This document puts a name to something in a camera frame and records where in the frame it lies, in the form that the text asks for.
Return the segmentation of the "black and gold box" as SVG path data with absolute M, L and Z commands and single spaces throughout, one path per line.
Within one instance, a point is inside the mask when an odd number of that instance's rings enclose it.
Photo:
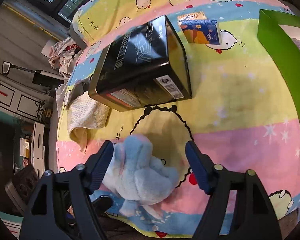
M 186 51 L 167 16 L 102 50 L 89 96 L 119 112 L 192 98 Z

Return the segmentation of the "cream yellow knit sweater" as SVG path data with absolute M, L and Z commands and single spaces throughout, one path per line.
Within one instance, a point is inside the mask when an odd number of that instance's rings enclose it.
M 110 107 L 92 99 L 84 92 L 66 106 L 67 129 L 69 137 L 82 153 L 85 153 L 90 140 L 91 130 L 106 126 Z

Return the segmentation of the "white cabinet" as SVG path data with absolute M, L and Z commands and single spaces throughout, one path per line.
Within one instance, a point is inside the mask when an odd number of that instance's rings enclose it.
M 35 122 L 30 143 L 30 162 L 39 178 L 45 172 L 45 146 L 43 142 L 44 125 Z

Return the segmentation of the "purple knit garment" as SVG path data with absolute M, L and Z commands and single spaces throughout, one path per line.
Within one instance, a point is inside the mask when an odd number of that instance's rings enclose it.
M 79 96 L 83 95 L 86 91 L 89 90 L 90 86 L 90 77 L 87 77 L 83 80 L 78 80 L 73 89 L 68 91 L 65 95 L 65 109 L 68 110 L 71 103 Z

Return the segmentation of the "colourful cartoon bed sheet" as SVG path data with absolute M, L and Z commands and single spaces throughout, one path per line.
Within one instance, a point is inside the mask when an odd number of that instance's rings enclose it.
M 57 132 L 57 163 L 70 171 L 96 153 L 105 140 L 123 142 L 143 134 L 153 154 L 179 172 L 172 194 L 154 205 L 155 219 L 143 207 L 124 217 L 123 199 L 113 196 L 108 217 L 149 237 L 189 238 L 195 232 L 208 196 L 190 169 L 185 144 L 194 140 L 202 153 L 225 168 L 253 169 L 262 181 L 277 218 L 300 221 L 300 122 L 288 87 L 275 62 L 257 39 L 261 9 L 292 14 L 278 0 L 90 0 L 75 14 L 75 32 L 88 47 L 68 82 L 90 77 L 102 49 L 130 29 L 166 15 L 180 37 L 189 64 L 193 97 L 150 109 L 109 112 L 106 126 L 91 130 L 85 153 L 70 139 L 62 108 Z M 217 20 L 220 45 L 189 43 L 177 17 L 202 11 Z

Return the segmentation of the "black speaker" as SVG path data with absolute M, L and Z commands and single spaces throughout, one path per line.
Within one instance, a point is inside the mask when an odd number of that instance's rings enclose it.
M 22 216 L 25 215 L 27 205 L 38 180 L 39 177 L 33 165 L 29 164 L 17 172 L 5 185 L 7 195 Z

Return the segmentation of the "green storage box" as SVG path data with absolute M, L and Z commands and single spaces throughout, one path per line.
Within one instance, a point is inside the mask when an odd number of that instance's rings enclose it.
M 300 50 L 281 25 L 300 28 L 300 16 L 261 9 L 257 38 L 284 78 L 300 122 Z

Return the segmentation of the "pile of clothes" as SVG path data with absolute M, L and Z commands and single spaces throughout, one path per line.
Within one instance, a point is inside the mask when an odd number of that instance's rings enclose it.
M 59 41 L 50 47 L 49 64 L 51 65 L 51 69 L 57 70 L 58 74 L 63 78 L 63 84 L 56 88 L 56 107 L 58 117 L 61 116 L 67 83 L 81 53 L 82 50 L 80 46 L 71 37 L 68 37 L 63 41 Z

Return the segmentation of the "colourful tissue pack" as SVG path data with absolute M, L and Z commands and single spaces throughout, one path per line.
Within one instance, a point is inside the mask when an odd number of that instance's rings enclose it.
M 222 42 L 217 20 L 183 20 L 180 27 L 189 43 L 220 45 Z

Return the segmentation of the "white blue plush toy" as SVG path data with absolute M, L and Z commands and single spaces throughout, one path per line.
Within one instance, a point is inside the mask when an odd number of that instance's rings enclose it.
M 178 185 L 177 169 L 164 166 L 152 151 L 153 145 L 144 135 L 130 135 L 114 145 L 102 183 L 124 199 L 120 209 L 123 216 L 136 215 L 141 206 L 155 219 L 162 219 L 153 205 L 169 197 Z

